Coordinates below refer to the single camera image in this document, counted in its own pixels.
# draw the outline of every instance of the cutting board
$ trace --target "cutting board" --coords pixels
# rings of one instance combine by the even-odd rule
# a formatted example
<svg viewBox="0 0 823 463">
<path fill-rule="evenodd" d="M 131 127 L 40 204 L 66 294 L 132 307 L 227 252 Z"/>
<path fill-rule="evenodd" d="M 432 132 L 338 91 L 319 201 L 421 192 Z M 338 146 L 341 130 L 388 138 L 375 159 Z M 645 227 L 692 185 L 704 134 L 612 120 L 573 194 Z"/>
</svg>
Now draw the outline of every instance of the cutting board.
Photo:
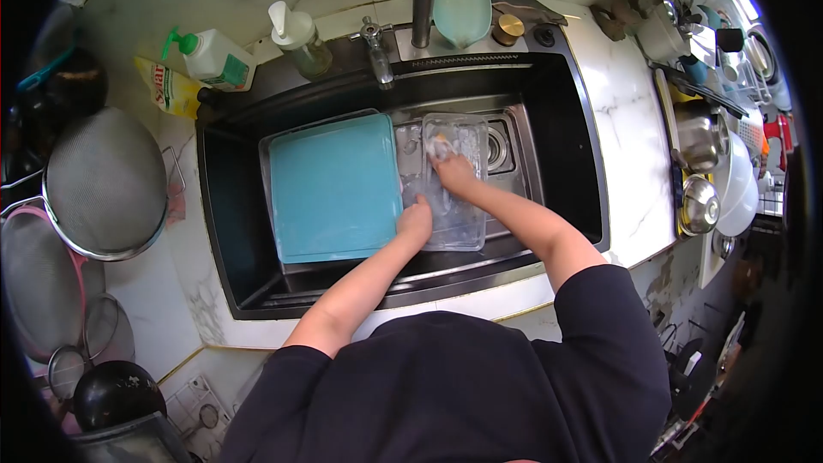
<svg viewBox="0 0 823 463">
<path fill-rule="evenodd" d="M 365 258 L 394 238 L 402 199 L 388 115 L 277 137 L 269 156 L 281 262 Z"/>
</svg>

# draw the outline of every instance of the pink strainer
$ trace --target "pink strainer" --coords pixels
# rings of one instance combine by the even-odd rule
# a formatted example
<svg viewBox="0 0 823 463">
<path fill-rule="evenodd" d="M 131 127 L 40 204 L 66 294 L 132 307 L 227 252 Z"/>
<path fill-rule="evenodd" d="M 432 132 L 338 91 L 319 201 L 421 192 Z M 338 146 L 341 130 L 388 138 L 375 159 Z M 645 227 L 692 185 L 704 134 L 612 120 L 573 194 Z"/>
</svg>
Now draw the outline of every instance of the pink strainer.
<svg viewBox="0 0 823 463">
<path fill-rule="evenodd" d="M 45 211 L 29 205 L 8 215 L 0 242 L 8 306 L 29 358 L 47 364 L 63 345 L 80 346 L 86 258 L 63 243 Z"/>
</svg>

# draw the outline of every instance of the green pump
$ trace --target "green pump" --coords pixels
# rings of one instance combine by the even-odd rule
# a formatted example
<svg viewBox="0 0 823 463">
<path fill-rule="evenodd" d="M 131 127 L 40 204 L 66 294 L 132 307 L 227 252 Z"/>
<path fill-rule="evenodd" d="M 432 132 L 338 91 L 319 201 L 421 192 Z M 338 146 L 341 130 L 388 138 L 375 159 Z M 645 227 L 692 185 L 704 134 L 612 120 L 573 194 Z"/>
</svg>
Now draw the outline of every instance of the green pump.
<svg viewBox="0 0 823 463">
<path fill-rule="evenodd" d="M 185 36 L 180 36 L 177 33 L 177 29 L 179 28 L 179 25 L 174 26 L 174 28 L 171 30 L 171 33 L 169 33 L 169 37 L 165 39 L 165 46 L 163 47 L 162 59 L 166 59 L 167 57 L 169 57 L 169 47 L 172 43 L 177 43 L 177 48 L 186 56 L 197 50 L 198 43 L 200 43 L 198 35 L 189 33 Z"/>
</svg>

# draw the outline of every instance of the stainless steel pot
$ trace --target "stainless steel pot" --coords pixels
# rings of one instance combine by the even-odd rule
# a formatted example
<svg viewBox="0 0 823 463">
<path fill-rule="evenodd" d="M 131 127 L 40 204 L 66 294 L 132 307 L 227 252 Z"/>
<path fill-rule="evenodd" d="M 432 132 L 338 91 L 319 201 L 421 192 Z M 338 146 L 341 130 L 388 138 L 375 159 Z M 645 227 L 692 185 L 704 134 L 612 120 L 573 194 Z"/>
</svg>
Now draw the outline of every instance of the stainless steel pot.
<svg viewBox="0 0 823 463">
<path fill-rule="evenodd" d="M 683 207 L 678 222 L 688 236 L 711 232 L 720 218 L 718 192 L 709 180 L 702 176 L 689 176 L 683 182 Z"/>
<path fill-rule="evenodd" d="M 722 232 L 715 229 L 712 234 L 712 252 L 715 252 L 715 254 L 721 258 L 726 259 L 732 254 L 732 251 L 734 251 L 734 244 L 734 236 L 726 236 Z"/>
<path fill-rule="evenodd" d="M 674 105 L 680 153 L 694 173 L 711 173 L 728 158 L 729 137 L 726 110 L 705 100 Z"/>
</svg>

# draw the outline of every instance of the kitchen sink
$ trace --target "kitchen sink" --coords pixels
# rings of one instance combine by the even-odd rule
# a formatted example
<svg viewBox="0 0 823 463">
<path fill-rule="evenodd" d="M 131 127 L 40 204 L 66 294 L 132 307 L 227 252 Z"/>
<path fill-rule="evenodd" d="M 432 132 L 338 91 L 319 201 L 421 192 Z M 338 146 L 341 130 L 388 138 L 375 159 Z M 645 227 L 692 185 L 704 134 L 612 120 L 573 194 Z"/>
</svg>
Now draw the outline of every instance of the kitchen sink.
<svg viewBox="0 0 823 463">
<path fill-rule="evenodd" d="M 282 61 L 261 66 L 256 94 L 236 93 L 201 108 L 198 165 L 203 209 L 221 283 L 241 320 L 300 317 L 359 261 L 283 264 L 277 257 L 261 140 L 382 111 L 392 118 L 404 184 L 422 171 L 421 120 L 428 113 L 483 115 L 489 124 L 488 182 L 558 212 L 600 251 L 609 247 L 606 188 L 588 98 L 562 36 L 549 49 L 511 57 L 396 60 L 396 84 L 378 88 L 360 68 L 341 68 L 288 88 Z M 354 44 L 342 45 L 351 51 Z M 413 201 L 404 187 L 403 202 Z M 399 307 L 471 293 L 543 272 L 539 260 L 496 219 L 479 252 L 421 252 L 397 276 L 379 307 Z"/>
</svg>

